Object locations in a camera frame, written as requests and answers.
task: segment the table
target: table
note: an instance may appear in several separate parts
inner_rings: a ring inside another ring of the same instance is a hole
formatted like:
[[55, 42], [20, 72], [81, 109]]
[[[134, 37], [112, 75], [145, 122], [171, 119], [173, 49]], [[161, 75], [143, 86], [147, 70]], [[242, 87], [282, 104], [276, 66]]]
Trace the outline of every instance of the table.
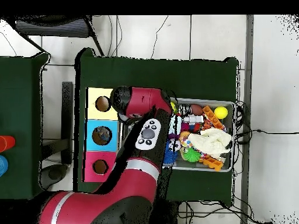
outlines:
[[41, 192], [40, 74], [48, 56], [0, 57], [0, 135], [16, 139], [1, 153], [9, 167], [0, 177], [0, 199], [31, 199]]
[[[170, 89], [177, 97], [190, 99], [236, 99], [238, 60], [194, 59], [191, 61], [94, 57], [91, 48], [84, 48], [76, 57], [75, 88], [75, 153], [74, 190], [92, 193], [100, 184], [82, 182], [84, 149], [85, 91], [91, 88], [135, 86]], [[173, 170], [167, 199], [172, 201], [213, 200], [231, 205], [232, 171]]]

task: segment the blue square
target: blue square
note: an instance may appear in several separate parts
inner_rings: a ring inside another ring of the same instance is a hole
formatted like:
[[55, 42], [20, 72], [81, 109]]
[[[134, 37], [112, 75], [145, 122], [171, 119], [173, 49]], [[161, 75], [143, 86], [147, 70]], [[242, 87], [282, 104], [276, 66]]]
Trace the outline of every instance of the blue square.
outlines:
[[[112, 151], [117, 150], [117, 123], [116, 120], [87, 120], [86, 151]], [[92, 132], [97, 127], [108, 127], [112, 138], [107, 145], [98, 145], [92, 139]]]

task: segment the gray metal tray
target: gray metal tray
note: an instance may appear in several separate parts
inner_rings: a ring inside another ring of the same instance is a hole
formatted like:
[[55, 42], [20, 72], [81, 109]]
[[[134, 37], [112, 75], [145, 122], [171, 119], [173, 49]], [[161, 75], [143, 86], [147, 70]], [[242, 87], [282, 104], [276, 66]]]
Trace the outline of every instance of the gray metal tray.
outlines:
[[[171, 101], [176, 103], [176, 100], [174, 98], [171, 98]], [[223, 164], [223, 167], [221, 168], [220, 172], [228, 172], [232, 169], [233, 162], [234, 162], [234, 146], [235, 146], [235, 119], [237, 117], [237, 107], [236, 104], [230, 101], [216, 101], [216, 100], [197, 100], [197, 99], [183, 99], [178, 98], [178, 104], [198, 104], [202, 108], [205, 106], [209, 106], [212, 111], [215, 110], [218, 106], [224, 106], [228, 110], [228, 115], [226, 118], [224, 118], [221, 122], [225, 125], [227, 128], [227, 132], [232, 135], [232, 142], [229, 144], [229, 147], [231, 149], [230, 153], [227, 153], [225, 158], [225, 162]], [[214, 172], [214, 169], [209, 168], [208, 166], [196, 162], [187, 162], [182, 159], [180, 152], [178, 154], [178, 159], [173, 165], [173, 169], [178, 170], [194, 170], [194, 171], [209, 171]]]

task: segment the pink square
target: pink square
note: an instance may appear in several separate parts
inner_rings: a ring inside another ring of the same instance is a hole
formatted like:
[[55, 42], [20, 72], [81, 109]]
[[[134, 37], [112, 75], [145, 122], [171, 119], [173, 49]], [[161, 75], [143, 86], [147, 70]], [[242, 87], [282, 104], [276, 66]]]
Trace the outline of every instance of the pink square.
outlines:
[[[116, 152], [108, 151], [87, 151], [85, 160], [85, 179], [84, 182], [105, 182], [112, 171], [116, 159]], [[93, 170], [93, 164], [97, 160], [104, 160], [108, 169], [105, 174], [97, 174]]]

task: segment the blue cup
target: blue cup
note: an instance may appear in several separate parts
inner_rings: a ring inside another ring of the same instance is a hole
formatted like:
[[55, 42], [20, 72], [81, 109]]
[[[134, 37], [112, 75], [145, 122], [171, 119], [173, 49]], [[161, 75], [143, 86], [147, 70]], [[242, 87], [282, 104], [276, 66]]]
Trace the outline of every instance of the blue cup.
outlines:
[[0, 177], [7, 171], [8, 161], [7, 159], [0, 155]]

